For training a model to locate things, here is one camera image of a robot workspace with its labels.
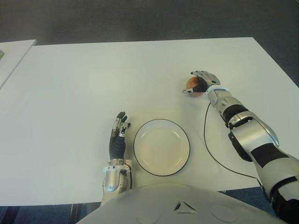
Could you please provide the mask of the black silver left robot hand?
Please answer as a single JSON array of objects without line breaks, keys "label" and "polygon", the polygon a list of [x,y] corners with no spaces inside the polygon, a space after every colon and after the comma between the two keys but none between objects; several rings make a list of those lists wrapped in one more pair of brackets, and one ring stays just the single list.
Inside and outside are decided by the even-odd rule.
[{"label": "black silver left robot hand", "polygon": [[114,120],[109,140],[110,159],[124,159],[126,150],[125,137],[131,124],[127,122],[125,112],[120,112]]}]

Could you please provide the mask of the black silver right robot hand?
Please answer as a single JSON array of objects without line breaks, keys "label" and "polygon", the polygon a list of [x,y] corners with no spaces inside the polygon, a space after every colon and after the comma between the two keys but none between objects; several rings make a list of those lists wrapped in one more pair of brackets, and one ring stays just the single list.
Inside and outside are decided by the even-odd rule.
[{"label": "black silver right robot hand", "polygon": [[193,75],[193,77],[187,81],[186,89],[182,90],[182,94],[189,94],[191,96],[201,96],[211,86],[221,84],[220,80],[216,77],[216,75],[207,71],[192,71],[191,75]]}]

